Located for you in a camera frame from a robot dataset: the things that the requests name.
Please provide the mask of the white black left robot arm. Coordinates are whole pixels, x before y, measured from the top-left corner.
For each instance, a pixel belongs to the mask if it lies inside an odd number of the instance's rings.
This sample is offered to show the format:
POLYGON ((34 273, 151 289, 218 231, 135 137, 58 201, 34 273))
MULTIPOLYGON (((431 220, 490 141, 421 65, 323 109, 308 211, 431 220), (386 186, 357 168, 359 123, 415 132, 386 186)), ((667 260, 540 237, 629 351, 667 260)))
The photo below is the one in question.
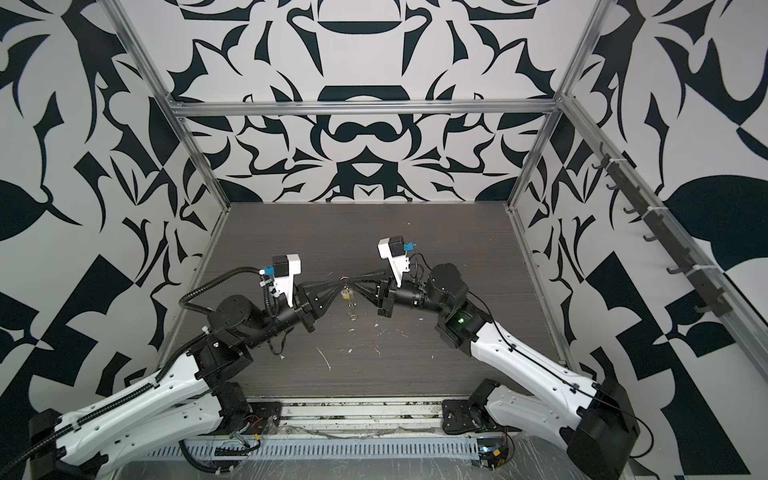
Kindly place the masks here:
POLYGON ((2 478, 28 469, 33 479, 103 479, 159 447, 244 429, 252 409, 233 379, 252 363, 252 350, 297 325, 312 331, 345 286, 296 285, 291 276, 257 270, 264 307, 243 295, 231 295, 216 308, 194 303, 247 271, 230 270, 181 297, 180 306, 205 315, 208 325, 159 370, 90 406, 34 416, 30 446, 2 467, 2 478))

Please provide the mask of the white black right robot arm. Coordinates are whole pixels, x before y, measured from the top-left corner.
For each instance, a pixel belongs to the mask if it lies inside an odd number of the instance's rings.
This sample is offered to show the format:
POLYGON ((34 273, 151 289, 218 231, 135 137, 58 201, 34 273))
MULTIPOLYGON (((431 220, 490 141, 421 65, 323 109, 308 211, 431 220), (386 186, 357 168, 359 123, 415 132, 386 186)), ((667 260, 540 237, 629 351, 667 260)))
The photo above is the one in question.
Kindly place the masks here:
POLYGON ((591 479, 621 478, 645 426, 626 389, 612 378, 597 382, 576 373, 514 337, 480 308, 455 265, 437 265, 424 281, 377 271, 348 284, 382 316, 397 305, 436 313, 436 329, 449 346, 522 386, 524 394, 493 382, 476 390, 476 402, 496 425, 548 441, 591 479))

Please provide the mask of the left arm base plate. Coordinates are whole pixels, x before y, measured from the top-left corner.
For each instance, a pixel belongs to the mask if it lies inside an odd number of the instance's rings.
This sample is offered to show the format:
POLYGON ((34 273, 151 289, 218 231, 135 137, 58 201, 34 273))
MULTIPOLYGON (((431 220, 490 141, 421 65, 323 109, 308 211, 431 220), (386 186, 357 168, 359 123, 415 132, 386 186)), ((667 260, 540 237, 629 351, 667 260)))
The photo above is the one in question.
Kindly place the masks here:
POLYGON ((275 431, 281 423, 283 404, 279 401, 249 402, 225 415, 211 435, 229 435, 238 431, 243 435, 261 435, 275 431))

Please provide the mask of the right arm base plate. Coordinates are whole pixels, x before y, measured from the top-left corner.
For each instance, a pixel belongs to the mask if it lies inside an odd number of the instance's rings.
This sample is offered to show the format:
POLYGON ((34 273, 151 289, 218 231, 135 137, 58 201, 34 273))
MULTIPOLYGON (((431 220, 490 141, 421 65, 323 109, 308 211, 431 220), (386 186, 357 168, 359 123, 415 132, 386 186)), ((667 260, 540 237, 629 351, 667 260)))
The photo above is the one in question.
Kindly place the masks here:
POLYGON ((441 402, 441 429, 446 435, 509 431, 477 404, 456 399, 441 402))

